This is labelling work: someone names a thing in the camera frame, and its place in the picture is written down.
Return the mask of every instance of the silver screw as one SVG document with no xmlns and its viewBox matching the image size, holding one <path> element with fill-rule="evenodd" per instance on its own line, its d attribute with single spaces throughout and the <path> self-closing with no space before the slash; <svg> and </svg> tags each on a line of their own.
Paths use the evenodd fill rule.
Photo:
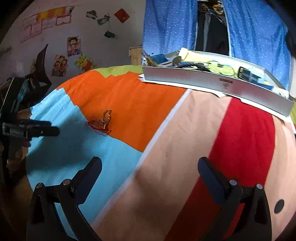
<svg viewBox="0 0 296 241">
<path fill-rule="evenodd" d="M 229 181 L 229 183 L 230 183 L 231 186 L 236 186 L 236 184 L 237 184 L 236 180 L 233 180 L 233 179 L 231 179 Z"/>
<path fill-rule="evenodd" d="M 41 188 L 43 183 L 37 183 L 36 188 Z"/>
<path fill-rule="evenodd" d="M 65 179 L 65 180 L 63 180 L 63 185 L 67 186 L 70 184 L 70 182 L 71 182 L 70 179 Z"/>
<path fill-rule="evenodd" d="M 257 187 L 258 189 L 262 189 L 262 188 L 263 188 L 263 186 L 262 186 L 260 183 L 258 183 L 258 184 L 256 185 L 256 187 Z"/>
</svg>

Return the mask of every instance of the light blue fabric section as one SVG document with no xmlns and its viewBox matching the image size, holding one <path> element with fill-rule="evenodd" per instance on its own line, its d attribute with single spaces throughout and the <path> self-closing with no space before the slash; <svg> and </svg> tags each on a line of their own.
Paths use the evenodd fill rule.
<svg viewBox="0 0 296 241">
<path fill-rule="evenodd" d="M 286 88 L 290 85 L 291 54 L 286 26 L 262 0 L 223 0 L 231 56 L 264 67 Z"/>
<path fill-rule="evenodd" d="M 196 0 L 146 0 L 143 49 L 150 55 L 194 50 Z"/>
<path fill-rule="evenodd" d="M 38 182 L 49 186 L 60 184 L 66 178 L 72 179 L 93 156 L 102 159 L 102 172 L 86 202 L 79 206 L 91 224 L 131 174 L 142 153 L 120 140 L 95 133 L 85 124 L 86 118 L 64 89 L 54 90 L 32 107 L 31 112 L 31 119 L 50 121 L 60 129 L 58 137 L 34 138 L 31 142 L 26 170 L 32 189 Z M 74 237 L 60 205 L 57 210 L 66 232 Z"/>
</svg>

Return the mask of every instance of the white wall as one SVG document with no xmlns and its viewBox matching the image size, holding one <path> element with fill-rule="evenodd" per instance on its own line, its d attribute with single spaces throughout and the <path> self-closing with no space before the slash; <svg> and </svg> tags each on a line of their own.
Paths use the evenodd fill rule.
<svg viewBox="0 0 296 241">
<path fill-rule="evenodd" d="M 70 6 L 73 2 L 77 4 L 77 1 L 35 0 L 17 18 L 0 44 L 0 49 L 12 46 L 12 50 L 0 58 L 0 83 L 9 77 L 22 77 L 28 74 L 32 60 L 37 57 L 46 44 L 48 47 L 45 56 L 45 69 L 47 76 L 53 83 L 51 89 L 81 74 L 81 71 L 74 65 L 78 56 L 71 56 L 66 76 L 51 76 L 55 55 L 66 56 L 67 38 L 77 35 L 81 36 L 82 52 L 93 59 L 96 68 L 131 64 L 128 48 L 142 44 L 145 0 L 83 0 L 81 5 L 76 6 L 72 11 L 70 24 L 45 29 L 40 35 L 20 43 L 19 32 L 23 19 L 37 12 Z M 125 23 L 121 23 L 113 15 L 121 8 L 130 16 Z M 86 17 L 86 12 L 91 10 L 97 12 L 97 19 L 109 13 L 111 16 L 109 29 L 108 23 L 99 26 L 96 20 Z M 113 32 L 116 37 L 114 39 L 105 37 L 104 33 L 107 30 Z"/>
</svg>

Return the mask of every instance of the bedspread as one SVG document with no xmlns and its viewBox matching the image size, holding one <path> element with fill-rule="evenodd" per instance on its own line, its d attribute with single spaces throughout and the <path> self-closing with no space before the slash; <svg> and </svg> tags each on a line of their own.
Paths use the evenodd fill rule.
<svg viewBox="0 0 296 241">
<path fill-rule="evenodd" d="M 60 184 L 98 156 L 102 172 L 79 207 L 102 240 L 198 240 L 220 211 L 197 171 L 207 156 L 227 178 L 264 185 L 275 240 L 296 210 L 290 124 L 229 96 L 141 82 L 140 73 L 141 66 L 89 71 L 31 108 L 32 119 L 60 129 L 58 137 L 32 140 L 26 160 L 32 189 Z M 106 109 L 112 131 L 101 136 L 85 122 Z M 275 214 L 280 199 L 285 206 Z"/>
</svg>

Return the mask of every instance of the black dot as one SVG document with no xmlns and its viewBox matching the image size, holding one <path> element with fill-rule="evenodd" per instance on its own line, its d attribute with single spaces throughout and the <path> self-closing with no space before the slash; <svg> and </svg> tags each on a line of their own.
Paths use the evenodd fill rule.
<svg viewBox="0 0 296 241">
<path fill-rule="evenodd" d="M 284 205 L 285 205 L 285 201 L 283 199 L 280 199 L 274 207 L 274 213 L 277 214 L 280 211 L 282 211 Z"/>
</svg>

